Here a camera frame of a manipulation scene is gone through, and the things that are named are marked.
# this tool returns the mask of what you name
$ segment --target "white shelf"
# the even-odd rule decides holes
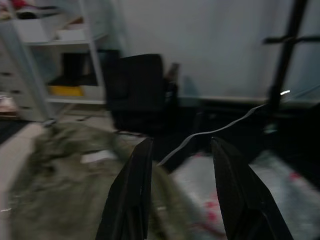
[[[49,103],[66,103],[66,104],[96,104],[103,105],[106,103],[101,98],[88,98],[85,96],[49,96],[46,99]]]
[[[94,40],[100,40],[107,37],[107,33],[100,34],[94,37]],[[75,41],[62,41],[62,40],[52,40],[48,42],[25,42],[25,45],[28,46],[56,46],[56,45],[80,45],[80,44],[89,44],[89,40],[75,40]]]

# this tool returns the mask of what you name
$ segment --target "white wall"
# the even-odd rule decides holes
[[[161,53],[167,68],[172,62],[181,63],[179,84],[182,97],[229,99],[266,96],[280,47],[263,46],[262,39],[285,32],[293,2],[112,1],[113,40],[125,55]],[[319,10],[320,6],[309,10],[316,24],[320,22],[316,19],[320,16]],[[318,26],[308,30],[312,32],[319,29],[316,28]],[[308,55],[307,49],[298,51],[302,53],[295,58],[299,59],[300,54]],[[296,62],[295,65],[301,64],[299,60]],[[302,89],[301,77],[297,72],[292,72],[287,87]],[[312,80],[308,84],[312,85],[315,76],[310,78]]]

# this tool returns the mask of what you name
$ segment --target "white shelving unit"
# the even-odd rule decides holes
[[[8,4],[9,11],[13,16],[13,21],[18,21],[16,12],[12,6],[10,0],[6,0]],[[54,103],[63,104],[93,104],[93,105],[103,105],[105,104],[105,82],[102,73],[102,68],[97,52],[97,44],[103,40],[106,40],[108,36],[108,20],[107,20],[107,9],[104,5],[104,0],[38,0],[36,2],[41,3],[43,6],[57,6],[66,13],[68,13],[69,20],[75,16],[81,16],[84,23],[84,33],[86,40],[58,40],[54,39],[48,42],[24,42],[22,37],[20,40],[23,44],[23,50],[25,52],[27,61],[29,62],[33,78],[36,83],[37,90],[43,101],[45,102],[45,108],[49,118],[56,118],[57,114],[54,111]],[[105,31],[99,34],[94,34],[93,24],[97,23],[103,24],[105,26]],[[87,96],[58,96],[51,95],[48,92],[47,83],[48,80],[45,79],[43,74],[41,74],[40,69],[42,68],[41,62],[37,62],[37,58],[34,54],[33,48],[52,48],[55,50],[57,48],[67,48],[72,46],[86,46],[89,49],[91,60],[93,63],[93,68],[95,71],[96,81],[98,83],[98,93],[96,98],[88,98]]]

